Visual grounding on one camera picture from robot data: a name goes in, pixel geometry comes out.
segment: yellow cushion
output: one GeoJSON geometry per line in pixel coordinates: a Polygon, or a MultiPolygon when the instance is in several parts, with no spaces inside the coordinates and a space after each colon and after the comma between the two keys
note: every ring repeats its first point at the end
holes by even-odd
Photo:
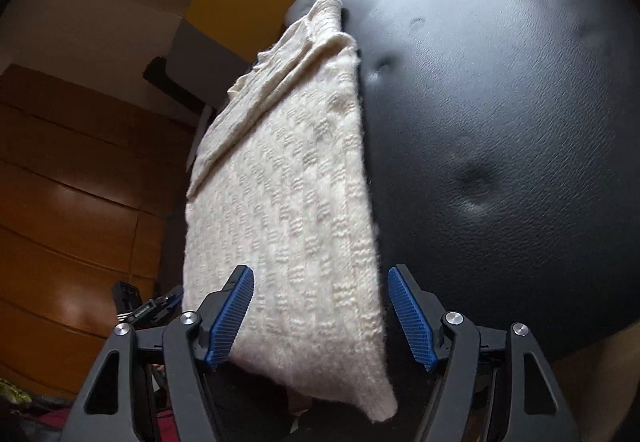
{"type": "Polygon", "coordinates": [[[204,35],[248,62],[282,33],[295,0],[192,0],[185,19],[204,35]]]}

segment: white knit sweater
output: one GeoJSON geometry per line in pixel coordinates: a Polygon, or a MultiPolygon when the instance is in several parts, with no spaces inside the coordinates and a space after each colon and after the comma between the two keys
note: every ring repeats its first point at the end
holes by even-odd
{"type": "Polygon", "coordinates": [[[339,0],[258,56],[198,149],[186,218],[184,304],[196,309],[238,264],[254,299],[231,352],[305,395],[396,412],[358,103],[356,43],[339,0]]]}

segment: blue gripper pad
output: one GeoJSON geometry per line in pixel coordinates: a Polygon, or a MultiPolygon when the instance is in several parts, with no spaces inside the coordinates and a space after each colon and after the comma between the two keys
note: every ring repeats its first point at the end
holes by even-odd
{"type": "Polygon", "coordinates": [[[409,342],[414,359],[424,364],[430,372],[438,362],[433,349],[433,332],[396,267],[389,269],[387,286],[389,299],[396,311],[404,336],[409,342]]]}
{"type": "Polygon", "coordinates": [[[254,271],[245,266],[210,329],[209,351],[205,356],[205,362],[211,368],[228,359],[231,346],[236,340],[236,335],[238,335],[238,330],[253,296],[254,271]]]}

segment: gray fabric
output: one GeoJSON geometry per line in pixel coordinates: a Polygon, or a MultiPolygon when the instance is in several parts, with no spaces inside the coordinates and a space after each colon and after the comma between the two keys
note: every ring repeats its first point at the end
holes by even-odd
{"type": "Polygon", "coordinates": [[[182,19],[166,58],[166,74],[213,108],[220,108],[229,89],[249,63],[182,19]]]}

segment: floor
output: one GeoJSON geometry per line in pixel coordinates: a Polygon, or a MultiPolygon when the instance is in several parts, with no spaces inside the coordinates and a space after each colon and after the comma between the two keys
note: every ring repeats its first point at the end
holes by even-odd
{"type": "Polygon", "coordinates": [[[0,377],[71,398],[116,323],[151,297],[193,129],[21,66],[0,76],[0,377]]]}

